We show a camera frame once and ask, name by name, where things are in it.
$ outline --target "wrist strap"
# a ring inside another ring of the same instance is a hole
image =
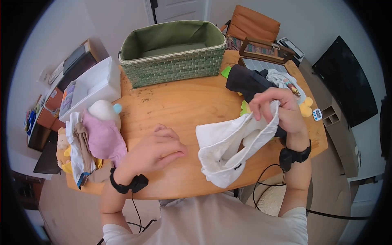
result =
[[[281,149],[279,154],[279,166],[287,172],[291,169],[291,164],[294,162],[304,162],[308,159],[310,151],[312,150],[312,141],[309,139],[309,146],[303,152],[297,152],[286,148]]]
[[[115,167],[110,169],[110,173],[111,173],[110,174],[110,183],[121,194],[127,194],[129,189],[132,190],[132,193],[136,193],[148,185],[147,177],[142,174],[140,174],[139,176],[136,175],[135,177],[133,177],[133,179],[129,185],[117,184],[114,181],[114,177],[113,177],[113,173],[115,170],[116,170]]]

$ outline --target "blue pompom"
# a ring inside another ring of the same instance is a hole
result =
[[[118,113],[121,112],[122,106],[121,106],[120,104],[115,104],[115,105],[113,106],[113,109],[114,109],[114,111],[118,114]]]

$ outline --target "chair cushion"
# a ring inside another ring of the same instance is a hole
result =
[[[280,23],[256,11],[237,5],[231,17],[227,35],[245,40],[245,37],[274,42]]]

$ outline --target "white t-shirt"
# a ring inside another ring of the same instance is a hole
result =
[[[260,212],[224,193],[185,198],[161,208],[161,218],[143,233],[106,224],[103,238],[114,244],[307,244],[306,209],[281,218]]]

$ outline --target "black screen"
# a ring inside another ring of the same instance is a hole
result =
[[[312,68],[339,103],[351,127],[378,113],[369,82],[340,36]]]

